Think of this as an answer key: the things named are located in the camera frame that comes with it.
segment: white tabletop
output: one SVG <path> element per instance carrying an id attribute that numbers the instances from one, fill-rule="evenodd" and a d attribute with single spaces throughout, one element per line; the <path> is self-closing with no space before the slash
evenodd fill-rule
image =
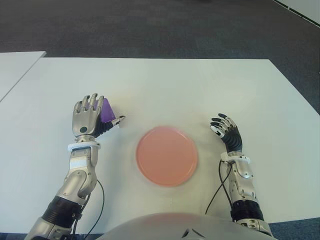
<path id="1" fill-rule="evenodd" d="M 0 52 L 0 102 L 45 51 Z"/>
<path id="2" fill-rule="evenodd" d="M 27 233 L 43 214 L 69 168 L 73 106 L 95 92 L 127 118 L 97 139 L 106 206 L 93 232 L 157 212 L 204 214 L 225 150 L 209 129 L 218 113 L 239 126 L 265 220 L 320 217 L 320 117 L 269 60 L 41 58 L 0 103 L 0 232 Z M 149 182 L 135 162 L 139 139 L 159 125 L 181 129 L 198 150 L 196 171 L 178 187 Z M 97 186 L 79 233 L 101 203 Z M 230 219 L 222 191 L 209 212 Z"/>

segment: round plate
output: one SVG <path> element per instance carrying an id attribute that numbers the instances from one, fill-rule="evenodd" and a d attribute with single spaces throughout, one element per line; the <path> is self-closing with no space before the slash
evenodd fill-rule
<path id="1" fill-rule="evenodd" d="M 198 154 L 194 142 L 184 133 L 173 127 L 158 126 L 141 138 L 136 163 L 150 181 L 173 187 L 192 176 Z"/>

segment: purple object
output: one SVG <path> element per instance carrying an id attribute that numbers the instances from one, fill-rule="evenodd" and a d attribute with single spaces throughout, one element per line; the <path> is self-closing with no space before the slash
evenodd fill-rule
<path id="1" fill-rule="evenodd" d="M 97 104 L 98 104 L 98 100 L 95 101 L 94 108 L 97 107 Z M 101 122 L 103 122 L 103 123 L 107 123 L 107 122 L 110 122 L 110 121 L 116 119 L 116 116 L 115 116 L 114 112 L 112 111 L 110 103 L 109 103 L 108 99 L 106 99 L 106 98 L 103 99 L 103 105 L 102 105 L 102 109 L 101 109 L 100 118 L 101 118 Z"/>

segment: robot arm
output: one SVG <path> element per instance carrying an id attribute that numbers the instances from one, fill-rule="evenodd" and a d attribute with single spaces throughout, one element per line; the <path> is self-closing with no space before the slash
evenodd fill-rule
<path id="1" fill-rule="evenodd" d="M 256 196 L 250 159 L 242 153 L 242 139 L 238 127 L 226 115 L 219 113 L 219 117 L 221 118 L 212 118 L 210 128 L 225 144 L 227 152 L 221 154 L 221 161 L 228 165 L 227 173 L 232 168 L 228 177 L 232 220 L 272 236 Z"/>
<path id="2" fill-rule="evenodd" d="M 110 122 L 101 121 L 104 96 L 96 101 L 97 94 L 85 96 L 75 104 L 72 130 L 76 143 L 70 144 L 69 171 L 64 184 L 58 190 L 42 217 L 39 217 L 25 237 L 26 240 L 60 240 L 72 231 L 75 220 L 81 212 L 89 194 L 95 189 L 100 144 L 95 138 L 119 124 L 125 117 L 120 116 Z"/>

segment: black wire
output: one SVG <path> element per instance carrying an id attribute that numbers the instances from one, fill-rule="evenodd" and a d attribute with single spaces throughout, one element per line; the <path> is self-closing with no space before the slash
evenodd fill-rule
<path id="1" fill-rule="evenodd" d="M 223 190 L 224 190 L 224 192 L 225 192 L 226 198 L 227 198 L 228 201 L 229 201 L 230 208 L 232 209 L 232 208 L 233 208 L 233 205 L 232 205 L 230 196 L 229 196 L 229 194 L 228 194 L 228 191 L 227 191 L 227 189 L 226 189 L 226 187 L 225 187 L 225 185 L 224 185 L 224 182 L 222 181 L 222 177 L 221 177 L 221 168 L 220 168 L 221 163 L 222 163 L 222 161 L 221 161 L 221 159 L 220 159 L 220 162 L 219 162 L 219 178 L 220 178 L 220 182 L 221 182 L 221 185 L 222 185 L 222 187 L 223 187 Z M 232 165 L 228 163 L 228 166 L 230 167 L 230 171 L 229 171 L 229 173 L 230 173 L 230 172 L 232 171 Z"/>
<path id="2" fill-rule="evenodd" d="M 87 235 L 84 237 L 84 239 L 86 239 L 89 234 L 91 233 L 91 231 L 95 228 L 95 226 L 97 225 L 97 223 L 100 220 L 100 217 L 102 215 L 102 212 L 104 211 L 104 206 L 105 206 L 105 190 L 104 187 L 102 186 L 101 182 L 99 180 L 97 180 L 97 182 L 100 184 L 101 190 L 102 190 L 102 208 L 101 208 L 101 212 L 100 215 L 98 217 L 98 219 L 95 221 L 95 224 L 93 225 L 93 227 L 90 229 L 90 231 L 87 233 Z"/>
<path id="3" fill-rule="evenodd" d="M 222 163 L 222 161 L 219 162 L 219 175 L 220 175 L 220 176 L 221 176 L 221 174 L 220 174 L 221 163 Z M 232 167 L 230 167 L 230 170 L 229 170 L 227 176 L 225 177 L 225 179 L 224 179 L 223 181 L 221 181 L 220 186 L 219 186 L 218 189 L 215 191 L 215 193 L 214 193 L 214 195 L 213 195 L 213 197 L 212 197 L 212 199 L 211 199 L 208 207 L 207 207 L 206 210 L 205 210 L 205 214 L 207 214 L 207 212 L 208 212 L 208 210 L 209 210 L 209 207 L 210 207 L 211 203 L 213 202 L 213 200 L 215 199 L 215 197 L 216 197 L 217 193 L 219 192 L 220 188 L 221 188 L 222 186 L 224 186 L 225 181 L 227 180 L 227 178 L 229 177 L 229 175 L 230 175 L 230 173 L 231 173 L 231 170 L 232 170 Z"/>
<path id="4" fill-rule="evenodd" d="M 80 214 L 82 214 L 83 210 L 85 209 L 85 207 L 87 206 L 89 199 L 90 199 L 91 193 L 89 193 L 88 197 L 85 200 L 85 203 L 83 204 Z M 77 224 L 78 224 L 78 219 L 75 220 L 74 225 L 73 225 L 73 231 L 72 231 L 72 235 L 71 235 L 71 240 L 73 240 L 76 236 L 76 228 L 77 228 Z"/>

